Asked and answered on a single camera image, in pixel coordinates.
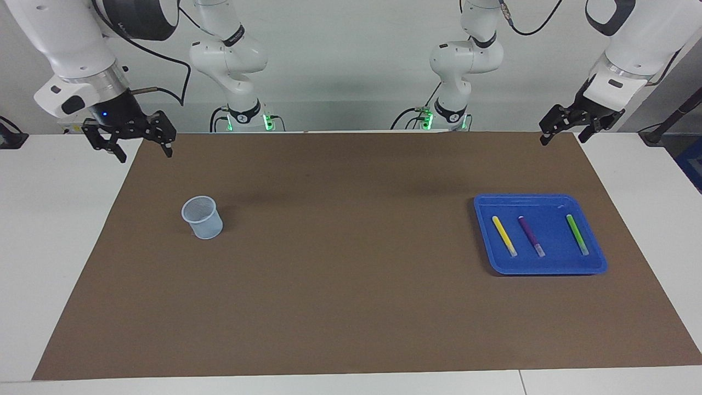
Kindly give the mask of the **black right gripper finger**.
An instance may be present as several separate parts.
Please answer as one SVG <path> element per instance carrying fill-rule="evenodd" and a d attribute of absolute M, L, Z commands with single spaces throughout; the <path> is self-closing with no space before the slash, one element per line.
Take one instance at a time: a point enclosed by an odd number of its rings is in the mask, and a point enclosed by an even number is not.
<path fill-rule="evenodd" d="M 82 132 L 94 150 L 105 150 L 115 155 L 120 163 L 126 163 L 126 153 L 118 145 L 118 136 L 112 133 L 110 127 L 103 127 L 98 123 L 83 123 Z"/>
<path fill-rule="evenodd" d="M 156 111 L 152 115 L 147 115 L 146 122 L 144 138 L 148 142 L 160 145 L 165 156 L 171 158 L 173 155 L 172 143 L 175 142 L 177 137 L 177 131 L 173 123 L 163 111 Z"/>

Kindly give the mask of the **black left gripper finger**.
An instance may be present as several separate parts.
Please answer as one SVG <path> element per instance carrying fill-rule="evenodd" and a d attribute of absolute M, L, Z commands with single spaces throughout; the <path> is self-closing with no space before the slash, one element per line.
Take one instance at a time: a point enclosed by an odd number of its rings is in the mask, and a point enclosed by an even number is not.
<path fill-rule="evenodd" d="M 572 128 L 571 115 L 573 110 L 570 107 L 564 107 L 559 104 L 554 104 L 546 115 L 539 122 L 542 136 L 540 142 L 543 146 L 549 145 L 552 138 L 560 132 L 565 132 Z"/>
<path fill-rule="evenodd" d="M 612 118 L 597 118 L 591 119 L 590 124 L 582 130 L 578 135 L 578 140 L 580 143 L 585 143 L 598 132 L 602 130 L 609 130 L 612 127 Z"/>

